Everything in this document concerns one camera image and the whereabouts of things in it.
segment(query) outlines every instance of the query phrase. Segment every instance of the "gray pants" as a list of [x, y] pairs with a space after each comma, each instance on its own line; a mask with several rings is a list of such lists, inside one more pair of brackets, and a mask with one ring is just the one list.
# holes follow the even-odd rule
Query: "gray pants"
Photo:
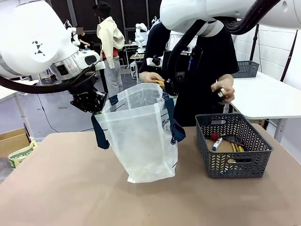
[[107, 82], [109, 97], [112, 97], [119, 92], [123, 91], [123, 85], [120, 75], [120, 62], [119, 57], [113, 59], [115, 68], [111, 69], [107, 60], [104, 60], [105, 70], [104, 76]]

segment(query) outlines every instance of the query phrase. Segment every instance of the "red ball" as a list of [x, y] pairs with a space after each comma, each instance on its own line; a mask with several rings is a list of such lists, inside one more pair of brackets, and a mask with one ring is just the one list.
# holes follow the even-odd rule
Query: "red ball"
[[212, 139], [212, 140], [218, 140], [218, 139], [219, 139], [218, 134], [217, 134], [217, 133], [213, 133], [213, 134], [211, 135], [211, 139]]

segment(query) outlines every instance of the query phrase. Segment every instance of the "translucent bag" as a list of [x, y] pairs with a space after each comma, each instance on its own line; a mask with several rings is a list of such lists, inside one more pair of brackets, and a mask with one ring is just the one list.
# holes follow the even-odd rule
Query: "translucent bag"
[[111, 144], [129, 174], [128, 182], [175, 176], [177, 142], [185, 132], [173, 114], [174, 99], [158, 84], [141, 83], [111, 97], [102, 113], [92, 116], [99, 147]]

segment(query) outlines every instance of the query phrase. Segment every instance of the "white marker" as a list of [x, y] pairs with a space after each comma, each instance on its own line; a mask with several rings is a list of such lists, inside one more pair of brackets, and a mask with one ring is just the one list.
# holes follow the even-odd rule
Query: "white marker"
[[222, 143], [222, 138], [219, 138], [213, 145], [212, 150], [216, 151], [218, 149], [218, 147], [221, 145], [221, 143]]

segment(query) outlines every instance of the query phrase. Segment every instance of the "red shirt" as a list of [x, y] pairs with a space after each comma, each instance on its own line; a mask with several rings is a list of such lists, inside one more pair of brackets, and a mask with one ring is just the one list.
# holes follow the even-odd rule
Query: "red shirt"
[[113, 48], [113, 57], [118, 57], [118, 50], [116, 48]]

